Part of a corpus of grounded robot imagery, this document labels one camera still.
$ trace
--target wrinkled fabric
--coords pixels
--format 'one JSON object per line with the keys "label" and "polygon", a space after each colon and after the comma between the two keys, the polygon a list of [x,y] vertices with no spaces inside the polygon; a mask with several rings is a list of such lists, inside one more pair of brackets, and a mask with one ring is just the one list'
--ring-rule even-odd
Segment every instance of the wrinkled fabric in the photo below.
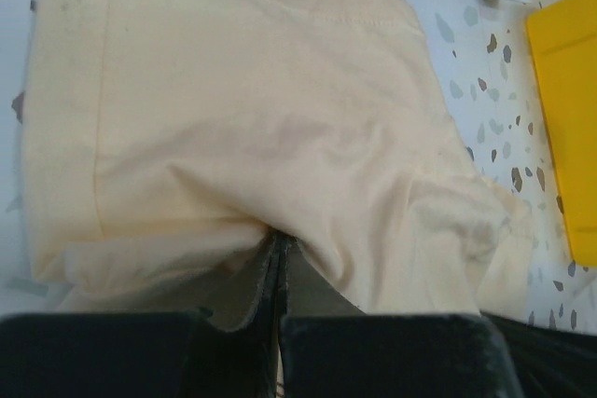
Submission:
{"label": "wrinkled fabric", "polygon": [[23,125],[34,273],[87,300],[275,227],[367,312],[524,307],[528,210],[476,172],[402,0],[39,0]]}

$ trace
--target stitching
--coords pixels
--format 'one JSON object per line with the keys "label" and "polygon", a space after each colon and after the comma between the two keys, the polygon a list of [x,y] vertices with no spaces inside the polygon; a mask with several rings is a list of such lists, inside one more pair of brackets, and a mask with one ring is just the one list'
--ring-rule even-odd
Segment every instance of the stitching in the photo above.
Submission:
{"label": "stitching", "polygon": [[[302,9],[302,8],[296,8],[296,7],[290,7],[288,5],[285,5],[282,2],[279,1],[275,1],[275,0],[263,0],[265,2],[267,2],[270,5],[276,5],[277,7],[281,7],[283,9],[289,10],[289,11],[294,11],[294,12],[299,12],[299,13],[309,13],[309,11]],[[416,27],[413,27],[412,25],[405,23],[403,20],[386,20],[386,19],[371,19],[371,20],[365,20],[365,19],[355,19],[355,18],[339,18],[339,17],[332,17],[332,16],[322,16],[322,15],[318,15],[318,14],[312,14],[311,16],[322,20],[322,21],[331,21],[331,22],[344,22],[344,23],[362,23],[362,24],[366,24],[366,25],[380,25],[380,26],[400,26],[400,27],[405,27],[405,28],[409,28],[415,32],[417,32],[418,34],[423,34],[423,32],[421,30],[419,30]]]}
{"label": "stitching", "polygon": [[102,234],[102,238],[105,236],[104,231],[104,223],[102,222],[102,216],[100,215],[100,205],[98,203],[97,191],[98,191],[98,182],[97,182],[97,162],[98,162],[98,153],[100,152],[100,124],[102,122],[101,115],[102,115],[102,103],[104,102],[104,82],[105,82],[105,58],[106,58],[106,48],[107,48],[107,34],[108,34],[108,26],[110,23],[110,5],[111,1],[107,0],[107,11],[105,12],[105,24],[104,24],[104,45],[102,48],[102,71],[100,73],[100,95],[99,100],[97,102],[97,124],[95,126],[95,158],[93,159],[93,200],[95,202],[95,212],[97,214],[97,222],[100,228],[100,232]]}

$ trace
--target yellow plastic container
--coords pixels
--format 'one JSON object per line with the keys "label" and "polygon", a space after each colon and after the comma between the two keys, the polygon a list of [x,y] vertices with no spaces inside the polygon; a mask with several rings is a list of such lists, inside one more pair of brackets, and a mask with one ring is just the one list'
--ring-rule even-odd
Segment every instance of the yellow plastic container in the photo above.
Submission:
{"label": "yellow plastic container", "polygon": [[597,266],[597,0],[562,0],[527,31],[572,257]]}

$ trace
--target cream fabric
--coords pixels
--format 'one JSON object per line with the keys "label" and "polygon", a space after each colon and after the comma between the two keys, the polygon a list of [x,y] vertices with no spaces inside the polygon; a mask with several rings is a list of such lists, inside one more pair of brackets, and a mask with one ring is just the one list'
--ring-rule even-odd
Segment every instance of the cream fabric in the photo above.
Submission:
{"label": "cream fabric", "polygon": [[39,0],[29,75],[40,280],[143,296],[273,226],[366,311],[520,317],[528,211],[475,171],[402,0]]}

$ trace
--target speckled countertop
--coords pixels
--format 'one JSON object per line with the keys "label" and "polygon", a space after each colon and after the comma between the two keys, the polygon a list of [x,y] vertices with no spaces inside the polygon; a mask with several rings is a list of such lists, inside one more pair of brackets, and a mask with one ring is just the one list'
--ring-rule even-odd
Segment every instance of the speckled countertop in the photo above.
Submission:
{"label": "speckled countertop", "polygon": [[[526,201],[536,221],[526,319],[597,333],[595,270],[567,242],[524,19],[556,0],[408,0],[427,33],[437,77],[480,171]],[[0,0],[0,312],[39,309],[58,290],[29,280],[22,230],[17,113],[35,4]]]}

